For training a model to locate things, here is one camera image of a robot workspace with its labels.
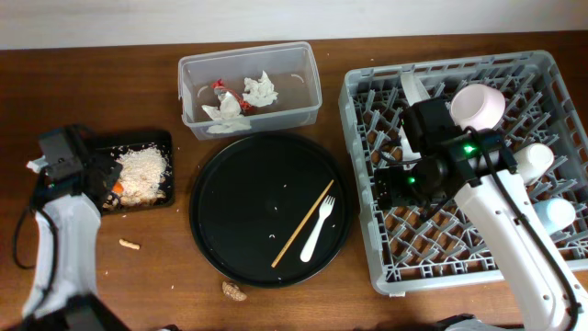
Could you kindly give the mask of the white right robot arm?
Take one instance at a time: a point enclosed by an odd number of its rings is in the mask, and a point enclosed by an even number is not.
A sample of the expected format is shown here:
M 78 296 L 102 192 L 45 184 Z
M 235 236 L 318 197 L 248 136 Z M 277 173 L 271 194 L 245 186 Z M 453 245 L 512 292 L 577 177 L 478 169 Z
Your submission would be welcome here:
M 509 284 L 527 330 L 584 330 L 587 292 L 542 226 L 513 153 L 490 130 L 467 128 L 374 173 L 382 209 L 415 206 L 424 221 L 450 201 L 477 229 Z

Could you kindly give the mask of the brown walnut shell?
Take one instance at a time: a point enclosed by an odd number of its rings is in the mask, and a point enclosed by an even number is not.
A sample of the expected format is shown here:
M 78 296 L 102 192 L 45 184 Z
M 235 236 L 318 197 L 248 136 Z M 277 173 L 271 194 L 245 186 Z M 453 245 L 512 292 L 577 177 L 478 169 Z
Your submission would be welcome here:
M 227 298 L 233 301 L 243 302 L 247 299 L 247 295 L 234 283 L 224 281 L 221 284 L 221 290 Z

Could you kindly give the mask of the pink bowl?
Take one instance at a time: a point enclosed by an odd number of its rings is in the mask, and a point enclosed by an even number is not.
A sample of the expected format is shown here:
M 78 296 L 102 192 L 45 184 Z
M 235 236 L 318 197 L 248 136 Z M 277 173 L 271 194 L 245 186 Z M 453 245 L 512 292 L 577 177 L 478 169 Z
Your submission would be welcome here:
M 450 104 L 450 116 L 461 128 L 493 129 L 505 112 L 503 94 L 492 87 L 473 84 L 460 89 Z

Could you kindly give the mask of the white cup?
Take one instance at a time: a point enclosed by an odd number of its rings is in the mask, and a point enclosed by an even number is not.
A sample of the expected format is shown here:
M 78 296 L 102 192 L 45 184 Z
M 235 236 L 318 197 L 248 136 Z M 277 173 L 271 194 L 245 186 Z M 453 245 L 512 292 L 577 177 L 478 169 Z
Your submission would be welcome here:
M 531 143 L 514 154 L 517 172 L 527 186 L 539 180 L 552 166 L 555 156 L 543 143 Z

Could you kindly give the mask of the light blue cup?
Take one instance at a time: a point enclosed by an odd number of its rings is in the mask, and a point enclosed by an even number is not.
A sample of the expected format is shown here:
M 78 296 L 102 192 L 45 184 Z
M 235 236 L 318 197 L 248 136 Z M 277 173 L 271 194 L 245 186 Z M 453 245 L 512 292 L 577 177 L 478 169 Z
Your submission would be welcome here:
M 548 234 L 563 230 L 576 218 L 573 205 L 563 198 L 543 200 L 535 203 L 533 208 Z

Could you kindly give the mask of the rice and peanut shells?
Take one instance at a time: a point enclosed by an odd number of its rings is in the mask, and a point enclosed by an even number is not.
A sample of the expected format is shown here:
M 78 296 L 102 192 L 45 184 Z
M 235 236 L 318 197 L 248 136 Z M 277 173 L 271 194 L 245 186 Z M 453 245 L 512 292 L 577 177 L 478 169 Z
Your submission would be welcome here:
M 151 206 L 165 197 L 160 185 L 165 180 L 167 160 L 157 147 L 130 150 L 118 156 L 116 161 L 122 165 L 118 182 L 124 191 L 120 195 L 112 191 L 103 204 L 104 208 L 114 211 L 116 208 Z

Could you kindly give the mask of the grey plate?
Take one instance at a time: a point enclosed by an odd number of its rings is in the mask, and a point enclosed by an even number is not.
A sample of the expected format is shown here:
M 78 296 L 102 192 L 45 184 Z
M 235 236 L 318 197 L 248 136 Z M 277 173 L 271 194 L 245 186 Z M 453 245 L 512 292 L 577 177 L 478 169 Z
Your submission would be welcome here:
M 414 103 L 427 100 L 430 97 L 421 80 L 414 74 L 402 74 L 401 86 L 410 106 Z M 403 126 L 401 126 L 399 134 L 401 138 L 402 160 L 412 161 L 420 158 L 421 155 L 412 150 Z

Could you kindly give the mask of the orange carrot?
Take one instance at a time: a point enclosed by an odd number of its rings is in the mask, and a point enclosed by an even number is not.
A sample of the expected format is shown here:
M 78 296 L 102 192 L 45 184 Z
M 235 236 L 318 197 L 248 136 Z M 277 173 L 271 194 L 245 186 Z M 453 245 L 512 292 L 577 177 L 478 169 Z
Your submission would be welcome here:
M 118 195 L 122 194 L 124 191 L 124 188 L 122 187 L 122 185 L 117 181 L 112 189 L 112 191 Z

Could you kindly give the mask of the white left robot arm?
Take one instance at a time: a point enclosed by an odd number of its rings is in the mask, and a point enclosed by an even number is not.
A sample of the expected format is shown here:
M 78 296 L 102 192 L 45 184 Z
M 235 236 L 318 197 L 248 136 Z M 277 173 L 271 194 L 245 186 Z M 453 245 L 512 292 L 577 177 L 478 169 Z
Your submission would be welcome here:
M 38 175 L 25 212 L 39 229 L 33 285 L 13 330 L 126 330 L 97 297 L 96 238 L 102 204 L 121 164 L 95 154 L 51 164 L 27 163 Z

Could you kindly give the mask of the white plastic fork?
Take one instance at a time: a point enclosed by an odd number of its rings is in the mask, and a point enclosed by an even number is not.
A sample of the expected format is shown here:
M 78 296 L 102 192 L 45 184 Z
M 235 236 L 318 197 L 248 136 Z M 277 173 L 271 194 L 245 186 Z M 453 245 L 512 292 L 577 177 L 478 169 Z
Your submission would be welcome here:
M 332 196 L 327 196 L 323 201 L 319 209 L 318 220 L 314 225 L 312 232 L 305 243 L 304 247 L 300 252 L 300 260 L 304 263 L 307 263 L 311 260 L 315 247 L 317 246 L 318 239 L 320 236 L 320 232 L 322 226 L 326 219 L 331 215 L 335 204 L 335 198 Z

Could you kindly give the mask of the white tissue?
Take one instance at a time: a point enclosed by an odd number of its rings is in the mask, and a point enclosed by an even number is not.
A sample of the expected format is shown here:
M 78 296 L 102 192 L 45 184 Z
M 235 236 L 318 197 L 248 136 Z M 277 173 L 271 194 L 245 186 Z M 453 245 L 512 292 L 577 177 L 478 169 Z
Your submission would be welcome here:
M 278 92 L 265 71 L 257 80 L 245 77 L 243 83 L 243 100 L 250 105 L 262 108 L 277 101 Z
M 220 93 L 218 99 L 220 101 L 218 107 L 201 106 L 204 112 L 215 121 L 214 125 L 208 127 L 207 133 L 224 134 L 252 129 L 250 121 L 242 114 L 238 99 L 232 93 Z

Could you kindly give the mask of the red snack wrapper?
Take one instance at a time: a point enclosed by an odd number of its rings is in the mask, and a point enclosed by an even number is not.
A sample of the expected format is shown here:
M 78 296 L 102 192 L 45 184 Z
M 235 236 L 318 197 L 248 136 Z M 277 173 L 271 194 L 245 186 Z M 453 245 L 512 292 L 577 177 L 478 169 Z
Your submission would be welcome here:
M 254 106 L 245 101 L 235 91 L 225 86 L 222 79 L 217 80 L 212 84 L 212 88 L 217 96 L 229 94 L 236 99 L 242 113 L 248 113 L 254 110 Z

